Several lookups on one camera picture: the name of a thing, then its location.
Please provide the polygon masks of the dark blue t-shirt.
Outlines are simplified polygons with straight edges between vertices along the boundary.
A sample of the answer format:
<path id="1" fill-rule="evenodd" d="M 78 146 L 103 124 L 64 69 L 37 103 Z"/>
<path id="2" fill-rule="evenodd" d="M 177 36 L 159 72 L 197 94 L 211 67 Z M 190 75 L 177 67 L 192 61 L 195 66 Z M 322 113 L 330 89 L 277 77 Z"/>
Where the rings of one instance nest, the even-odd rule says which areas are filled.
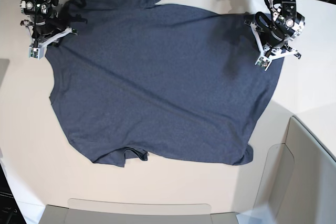
<path id="1" fill-rule="evenodd" d="M 242 14 L 161 0 L 69 0 L 67 35 L 46 58 L 50 101 L 70 145 L 122 167 L 148 153 L 244 165 L 283 60 L 268 70 Z"/>

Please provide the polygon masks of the grey bin right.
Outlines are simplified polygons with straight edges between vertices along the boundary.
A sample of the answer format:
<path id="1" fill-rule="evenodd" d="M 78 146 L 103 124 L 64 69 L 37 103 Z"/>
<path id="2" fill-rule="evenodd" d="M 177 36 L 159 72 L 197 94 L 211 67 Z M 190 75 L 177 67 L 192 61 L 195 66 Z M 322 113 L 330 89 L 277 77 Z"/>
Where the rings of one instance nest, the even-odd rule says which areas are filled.
<path id="1" fill-rule="evenodd" d="M 256 223 L 335 223 L 335 157 L 295 117 L 267 153 L 251 215 Z"/>

